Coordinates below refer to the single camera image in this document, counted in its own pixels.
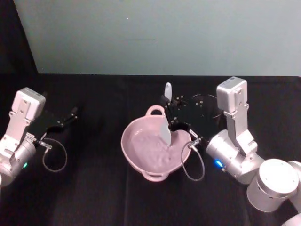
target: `blue led light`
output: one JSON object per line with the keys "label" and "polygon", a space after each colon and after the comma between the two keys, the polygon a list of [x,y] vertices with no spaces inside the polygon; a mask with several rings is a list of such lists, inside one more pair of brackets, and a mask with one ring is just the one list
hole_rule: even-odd
{"label": "blue led light", "polygon": [[223,164],[222,164],[221,161],[215,160],[214,163],[215,163],[215,165],[216,165],[218,168],[223,168]]}

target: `gray cable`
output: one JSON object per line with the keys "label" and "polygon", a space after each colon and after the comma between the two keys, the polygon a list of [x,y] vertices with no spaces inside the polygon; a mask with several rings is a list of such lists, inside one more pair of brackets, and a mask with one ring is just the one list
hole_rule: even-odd
{"label": "gray cable", "polygon": [[202,159],[202,156],[200,155],[199,152],[196,152],[196,153],[198,154],[198,157],[199,157],[199,159],[201,160],[201,163],[202,163],[202,176],[201,176],[200,178],[194,179],[194,178],[192,178],[191,176],[189,176],[189,174],[188,174],[188,172],[187,172],[187,170],[186,170],[186,168],[185,168],[185,166],[184,166],[183,152],[184,152],[185,147],[186,147],[187,145],[191,144],[191,143],[193,143],[193,141],[187,142],[187,143],[184,145],[184,147],[183,147],[183,149],[182,149],[182,151],[181,151],[181,163],[182,163],[182,167],[183,167],[183,170],[184,170],[186,176],[187,176],[190,180],[193,180],[193,181],[201,181],[201,180],[204,178],[204,176],[205,176],[205,165],[204,165],[204,161],[203,161],[203,159]]}
{"label": "gray cable", "polygon": [[57,142],[60,146],[62,146],[63,151],[64,151],[65,156],[66,156],[65,163],[64,163],[63,167],[61,167],[60,169],[50,169],[50,168],[49,168],[48,166],[46,166],[46,164],[45,164],[45,156],[46,156],[46,154],[47,154],[47,151],[46,151],[46,152],[44,153],[43,159],[42,159],[43,166],[44,166],[48,171],[53,172],[53,173],[58,173],[58,172],[62,171],[62,170],[66,167],[67,161],[68,161],[68,155],[67,155],[67,151],[66,151],[64,145],[62,145],[59,141],[54,140],[54,139],[51,139],[51,138],[44,138],[43,140],[51,140],[51,141]]}

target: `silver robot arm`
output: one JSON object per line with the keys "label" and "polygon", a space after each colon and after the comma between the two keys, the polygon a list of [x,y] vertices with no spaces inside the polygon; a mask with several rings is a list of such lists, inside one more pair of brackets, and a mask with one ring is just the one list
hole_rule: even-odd
{"label": "silver robot arm", "polygon": [[242,184],[250,184],[264,159],[256,154],[257,143],[248,130],[247,82],[231,77],[216,92],[218,107],[227,117],[227,129],[211,139],[206,152],[224,172]]}
{"label": "silver robot arm", "polygon": [[44,96],[29,88],[17,91],[6,133],[0,141],[0,187],[9,185],[35,154],[36,138],[27,129],[42,113],[45,101]]}

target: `wall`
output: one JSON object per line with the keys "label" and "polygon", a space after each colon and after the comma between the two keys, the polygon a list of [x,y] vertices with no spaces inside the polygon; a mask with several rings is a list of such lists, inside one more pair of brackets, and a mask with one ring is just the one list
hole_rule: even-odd
{"label": "wall", "polygon": [[15,0],[40,73],[300,75],[300,0]]}

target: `table surface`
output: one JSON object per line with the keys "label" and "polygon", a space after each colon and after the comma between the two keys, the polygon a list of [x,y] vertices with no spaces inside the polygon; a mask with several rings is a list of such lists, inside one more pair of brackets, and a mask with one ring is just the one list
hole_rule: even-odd
{"label": "table surface", "polygon": [[[290,202],[273,213],[251,207],[246,187],[204,157],[206,177],[190,181],[180,169],[160,183],[149,182],[126,161],[120,147],[125,127],[159,103],[165,83],[179,95],[216,93],[224,76],[1,75],[0,131],[9,121],[15,92],[48,93],[45,109],[56,115],[82,106],[79,120],[54,135],[68,152],[63,172],[41,164],[43,149],[8,187],[2,188],[1,226],[277,226],[296,214]],[[242,77],[248,81],[249,130],[264,159],[300,161],[301,79]],[[189,172],[198,176],[191,155]]]}

